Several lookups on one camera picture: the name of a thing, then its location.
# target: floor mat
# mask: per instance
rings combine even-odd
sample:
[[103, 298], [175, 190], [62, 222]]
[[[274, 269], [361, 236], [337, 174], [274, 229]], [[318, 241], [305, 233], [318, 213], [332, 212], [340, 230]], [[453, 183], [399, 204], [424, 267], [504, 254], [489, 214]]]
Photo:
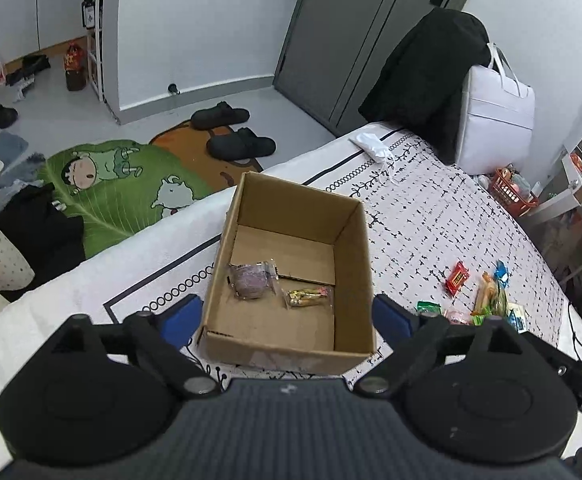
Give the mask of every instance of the floor mat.
[[189, 121], [149, 144], [109, 140], [81, 144], [49, 157], [39, 177], [56, 188], [65, 214], [84, 219], [87, 258], [177, 213], [195, 200], [234, 186], [254, 160], [222, 162], [206, 152], [211, 136], [228, 127], [193, 130]]

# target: gray ribbed surface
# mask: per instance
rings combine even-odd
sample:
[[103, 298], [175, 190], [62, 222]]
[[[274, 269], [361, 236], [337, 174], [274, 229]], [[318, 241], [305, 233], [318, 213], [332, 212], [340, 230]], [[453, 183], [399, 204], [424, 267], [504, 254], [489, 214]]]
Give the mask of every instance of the gray ribbed surface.
[[545, 480], [576, 477], [559, 460], [513, 469], [471, 466], [415, 439], [384, 401], [343, 381], [233, 380], [228, 392], [188, 403], [169, 431], [114, 465], [75, 471], [8, 468], [0, 479]]

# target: gray door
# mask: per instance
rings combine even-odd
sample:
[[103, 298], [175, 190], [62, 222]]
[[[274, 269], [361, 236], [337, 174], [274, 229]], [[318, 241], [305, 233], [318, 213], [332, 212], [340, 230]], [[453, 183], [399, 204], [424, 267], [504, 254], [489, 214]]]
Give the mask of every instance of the gray door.
[[328, 124], [382, 1], [301, 0], [276, 89]]
[[[446, 6], [447, 1], [442, 0], [441, 6]], [[395, 0], [370, 57], [366, 62], [359, 60], [338, 101], [332, 117], [338, 133], [346, 134], [367, 124], [358, 107], [373, 88], [393, 49], [433, 7], [430, 0]]]

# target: bed sheet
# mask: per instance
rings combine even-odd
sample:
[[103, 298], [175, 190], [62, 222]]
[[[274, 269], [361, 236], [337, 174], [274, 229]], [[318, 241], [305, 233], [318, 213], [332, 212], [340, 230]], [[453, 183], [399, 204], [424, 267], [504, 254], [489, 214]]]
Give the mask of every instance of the bed sheet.
[[[408, 308], [426, 300], [470, 310], [482, 271], [502, 259], [511, 275], [510, 300], [526, 308], [533, 333], [557, 346], [567, 303], [517, 222], [469, 176], [442, 165], [419, 137], [386, 124], [360, 130], [390, 146], [397, 185], [380, 184], [379, 165], [350, 142], [352, 134], [266, 173], [365, 202], [376, 293], [384, 292]], [[204, 297], [233, 191], [226, 189], [194, 203], [3, 310], [0, 391], [71, 314], [85, 312], [98, 323], [120, 322], [140, 309], [161, 312], [189, 293]], [[452, 300], [442, 282], [460, 259], [471, 278]], [[311, 377], [210, 363], [193, 342], [183, 352], [223, 386], [231, 377]], [[345, 379], [353, 384], [390, 353], [377, 335], [376, 353], [346, 373]], [[0, 436], [0, 467], [8, 459]]]

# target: cardboard box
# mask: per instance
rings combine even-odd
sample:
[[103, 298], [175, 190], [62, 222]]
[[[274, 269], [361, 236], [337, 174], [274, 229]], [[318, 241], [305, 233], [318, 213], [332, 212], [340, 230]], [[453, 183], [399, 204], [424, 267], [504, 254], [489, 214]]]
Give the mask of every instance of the cardboard box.
[[[267, 294], [239, 300], [227, 266], [273, 259], [284, 290], [335, 286], [334, 307], [287, 309]], [[245, 173], [227, 213], [205, 301], [201, 349], [210, 360], [341, 374], [375, 351], [364, 206], [353, 198]]]

